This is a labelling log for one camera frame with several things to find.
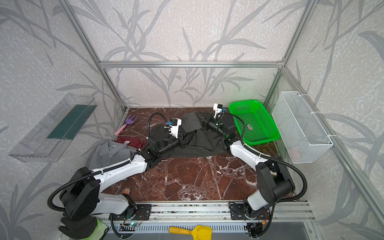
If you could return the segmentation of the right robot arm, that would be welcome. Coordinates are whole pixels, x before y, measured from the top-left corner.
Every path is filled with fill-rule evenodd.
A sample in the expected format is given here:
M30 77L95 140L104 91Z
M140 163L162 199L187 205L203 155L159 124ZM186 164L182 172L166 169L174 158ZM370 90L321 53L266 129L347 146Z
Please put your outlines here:
M253 220L260 212L267 212L270 207L274 207L277 203L295 201L294 197L286 197L296 189L289 169L298 173L300 171L282 161L279 156L271 157L246 145L244 141L247 129L245 122L233 114L228 115L243 124L239 139L230 137L227 125L211 114L202 117L202 126L221 136L224 140L224 146L229 149L231 154L254 168L257 173L258 189L244 200L241 215Z

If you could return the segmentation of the green plastic basket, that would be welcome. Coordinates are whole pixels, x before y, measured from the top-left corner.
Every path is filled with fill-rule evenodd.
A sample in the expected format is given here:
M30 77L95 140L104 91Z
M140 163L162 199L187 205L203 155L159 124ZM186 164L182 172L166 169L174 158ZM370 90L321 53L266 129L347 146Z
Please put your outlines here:
M246 126L244 142L248 146L256 146L274 142L281 138L274 119L264 105L257 100L244 100L229 105L229 112L241 118L235 118L239 134Z

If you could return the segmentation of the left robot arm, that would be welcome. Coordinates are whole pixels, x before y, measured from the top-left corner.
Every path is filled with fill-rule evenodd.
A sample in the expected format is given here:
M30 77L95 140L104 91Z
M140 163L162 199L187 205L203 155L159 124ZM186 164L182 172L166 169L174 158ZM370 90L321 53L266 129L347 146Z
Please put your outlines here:
M78 169L71 180L50 195L51 209L64 212L70 220L78 222L90 215L120 215L133 206L133 201L122 195L103 194L103 190L128 177L144 173L159 164L174 149L184 149L191 137L179 134L160 141L150 139L150 145L131 153L129 158L108 167L89 170Z

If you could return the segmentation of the dark grey striped shirt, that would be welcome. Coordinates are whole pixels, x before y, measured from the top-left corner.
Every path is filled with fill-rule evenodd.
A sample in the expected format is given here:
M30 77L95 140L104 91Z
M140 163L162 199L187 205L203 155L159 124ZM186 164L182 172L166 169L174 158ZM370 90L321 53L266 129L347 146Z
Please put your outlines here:
M149 153L162 158L197 158L221 155L228 151L224 146L224 140L221 136L212 131L206 130L202 126L201 118L210 113L188 113L182 118L182 124L179 127L179 134L187 135L189 144L185 149L176 147L173 150L163 153L165 146L164 140L171 137L169 134L168 121L165 124L157 124L152 130L148 130ZM234 119L229 115L219 115L219 119L227 125L230 137L236 138L236 126Z

